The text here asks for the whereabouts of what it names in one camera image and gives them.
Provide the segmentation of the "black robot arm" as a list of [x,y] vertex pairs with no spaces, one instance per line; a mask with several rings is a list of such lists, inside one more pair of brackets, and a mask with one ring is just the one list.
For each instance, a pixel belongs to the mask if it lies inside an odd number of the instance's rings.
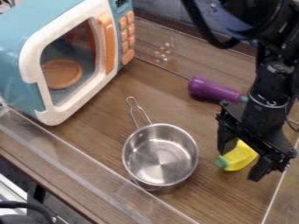
[[217,148],[229,152],[243,141],[259,154],[247,178],[257,182],[283,171],[297,152],[283,126],[299,98],[299,3],[295,0],[217,0],[219,21],[232,38],[255,40],[256,78],[247,103],[223,101]]

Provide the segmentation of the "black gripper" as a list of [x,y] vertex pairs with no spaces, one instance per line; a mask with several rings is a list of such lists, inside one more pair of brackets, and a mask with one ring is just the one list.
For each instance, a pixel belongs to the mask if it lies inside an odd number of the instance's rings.
[[219,154],[232,151],[241,140],[259,155],[247,179],[257,182],[271,171],[283,172],[297,155],[283,132],[292,98],[267,99],[251,94],[245,105],[231,101],[221,101],[219,105]]

